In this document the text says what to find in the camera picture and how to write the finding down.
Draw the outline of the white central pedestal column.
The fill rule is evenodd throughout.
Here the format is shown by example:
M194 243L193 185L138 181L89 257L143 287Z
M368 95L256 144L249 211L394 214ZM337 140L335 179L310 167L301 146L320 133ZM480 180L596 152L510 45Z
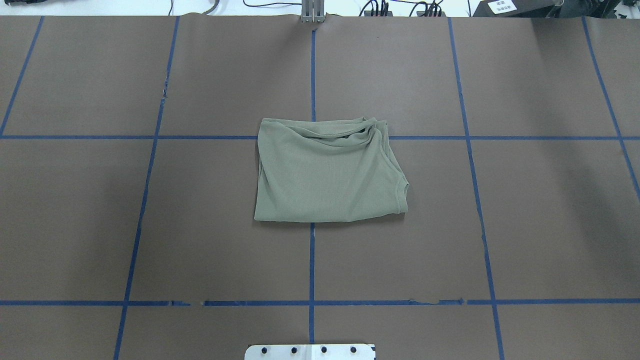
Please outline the white central pedestal column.
M256 344L247 347L245 360L375 360L374 344Z

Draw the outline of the olive green long-sleeve shirt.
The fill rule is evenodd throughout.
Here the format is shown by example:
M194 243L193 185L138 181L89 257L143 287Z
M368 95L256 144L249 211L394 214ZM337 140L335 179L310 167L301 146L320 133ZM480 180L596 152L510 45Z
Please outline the olive green long-sleeve shirt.
M409 180L385 120L264 118L254 219L352 223L409 210Z

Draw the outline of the aluminium frame post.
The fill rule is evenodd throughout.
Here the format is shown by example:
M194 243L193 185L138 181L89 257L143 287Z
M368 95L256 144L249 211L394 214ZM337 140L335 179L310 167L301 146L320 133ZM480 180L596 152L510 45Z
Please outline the aluminium frame post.
M324 0L301 0L302 23L324 23L326 19Z

